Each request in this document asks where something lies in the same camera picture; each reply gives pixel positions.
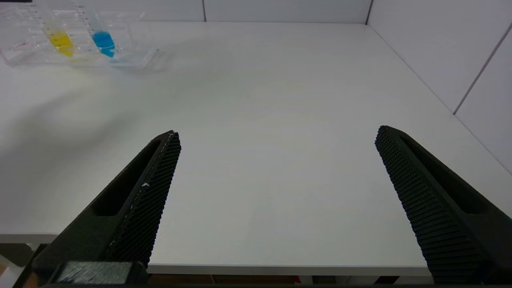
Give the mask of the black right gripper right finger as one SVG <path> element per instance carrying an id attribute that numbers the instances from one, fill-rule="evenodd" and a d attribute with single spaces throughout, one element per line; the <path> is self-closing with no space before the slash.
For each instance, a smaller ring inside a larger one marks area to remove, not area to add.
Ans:
<path id="1" fill-rule="evenodd" d="M 511 218 L 403 131 L 375 146 L 434 282 L 509 286 Z"/>

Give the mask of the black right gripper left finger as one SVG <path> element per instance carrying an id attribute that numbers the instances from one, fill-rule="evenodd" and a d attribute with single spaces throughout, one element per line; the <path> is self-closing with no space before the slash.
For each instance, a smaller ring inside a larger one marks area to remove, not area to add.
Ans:
<path id="1" fill-rule="evenodd" d="M 139 261 L 147 266 L 181 153 L 179 133 L 153 138 L 33 260 L 49 277 L 68 261 Z"/>

